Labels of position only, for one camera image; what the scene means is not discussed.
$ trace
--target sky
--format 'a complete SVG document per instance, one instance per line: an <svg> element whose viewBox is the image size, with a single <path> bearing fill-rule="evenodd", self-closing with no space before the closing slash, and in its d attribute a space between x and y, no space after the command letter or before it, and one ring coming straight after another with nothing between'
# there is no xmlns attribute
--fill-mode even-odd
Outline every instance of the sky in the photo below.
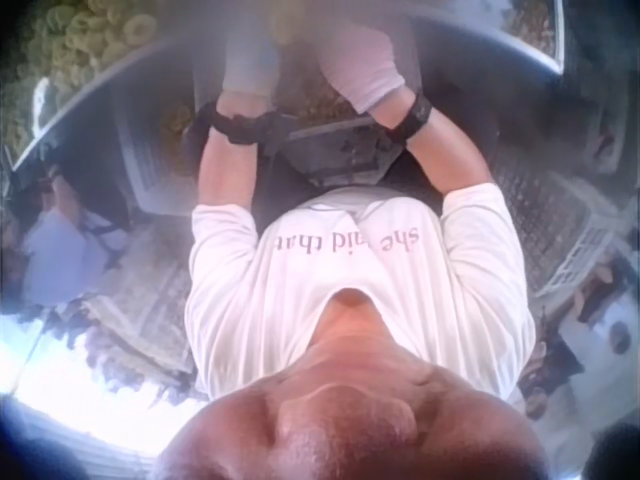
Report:
<svg viewBox="0 0 640 480"><path fill-rule="evenodd" d="M0 392L8 392L41 328L34 322L23 330L0 319ZM44 336L24 371L16 399L54 420L112 445L155 456L184 424L204 406L187 400L178 407L161 402L149 410L158 387L145 384L138 393L105 391L86 365L82 337L75 351Z"/></svg>

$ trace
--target white t-shirt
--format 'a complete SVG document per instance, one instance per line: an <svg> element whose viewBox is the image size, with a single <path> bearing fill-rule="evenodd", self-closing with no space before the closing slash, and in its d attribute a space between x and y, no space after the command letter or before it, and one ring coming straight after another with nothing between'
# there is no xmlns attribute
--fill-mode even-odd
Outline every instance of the white t-shirt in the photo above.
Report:
<svg viewBox="0 0 640 480"><path fill-rule="evenodd" d="M239 206L196 208L186 328L209 395L243 388L307 350L329 300L368 295L394 339L506 399L535 343L524 260L493 184L449 194L439 219L380 188L300 206L258 238Z"/></svg>
<svg viewBox="0 0 640 480"><path fill-rule="evenodd" d="M109 227L101 216L85 211L87 228ZM128 234L123 230L102 235L101 241L113 251L124 250ZM54 307L99 288L109 254L97 238L81 232L57 209L38 219L25 238L23 251L29 257L24 277L24 300Z"/></svg>

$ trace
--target pile of food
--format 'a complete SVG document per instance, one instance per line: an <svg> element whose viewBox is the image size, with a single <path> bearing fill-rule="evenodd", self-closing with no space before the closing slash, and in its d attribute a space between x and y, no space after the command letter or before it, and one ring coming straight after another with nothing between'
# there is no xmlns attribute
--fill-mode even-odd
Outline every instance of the pile of food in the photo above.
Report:
<svg viewBox="0 0 640 480"><path fill-rule="evenodd" d="M513 7L505 14L505 30L550 57L554 57L556 32L547 2L514 0Z"/></svg>
<svg viewBox="0 0 640 480"><path fill-rule="evenodd" d="M182 135L194 119L193 108L186 102L169 105L160 117L160 138L162 149L171 160L171 168L183 177L192 174L191 166L182 155Z"/></svg>
<svg viewBox="0 0 640 480"><path fill-rule="evenodd" d="M300 39L305 22L305 0L270 0L271 36L280 47L281 80L276 105L312 127L350 120L358 114L327 82L313 48Z"/></svg>
<svg viewBox="0 0 640 480"><path fill-rule="evenodd" d="M17 159L73 96L132 50L149 43L158 24L154 0L40 0L20 26L3 61L3 141ZM44 107L33 118L36 85L49 80Z"/></svg>

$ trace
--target vendor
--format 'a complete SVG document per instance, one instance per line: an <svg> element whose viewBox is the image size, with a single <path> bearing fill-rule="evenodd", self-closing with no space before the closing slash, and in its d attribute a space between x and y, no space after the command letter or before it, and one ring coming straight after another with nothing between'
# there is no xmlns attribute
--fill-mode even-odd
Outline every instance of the vendor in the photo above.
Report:
<svg viewBox="0 0 640 480"><path fill-rule="evenodd" d="M42 193L42 212L24 236L2 248L4 314L29 305L55 307L99 291L103 274L117 265L129 235L85 209L58 169Z"/></svg>
<svg viewBox="0 0 640 480"><path fill-rule="evenodd" d="M278 64L265 30L230 42L220 117L269 109ZM186 307L212 402L156 478L548 478L536 435L505 403L535 326L521 246L485 159L405 85L387 35L345 24L316 48L331 85L406 144L444 195L443 215L351 187L260 236L260 139L251 144L250 121L214 117Z"/></svg>

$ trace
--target white crate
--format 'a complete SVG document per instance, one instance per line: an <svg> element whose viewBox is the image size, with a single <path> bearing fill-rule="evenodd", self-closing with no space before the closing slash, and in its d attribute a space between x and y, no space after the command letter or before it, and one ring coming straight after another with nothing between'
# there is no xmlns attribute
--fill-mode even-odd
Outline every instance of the white crate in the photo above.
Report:
<svg viewBox="0 0 640 480"><path fill-rule="evenodd" d="M619 222L615 207L591 185L582 180L567 180L560 176L554 176L554 180L559 188L566 189L582 201L589 214L573 248L546 285L535 292L536 297L580 285L613 242Z"/></svg>

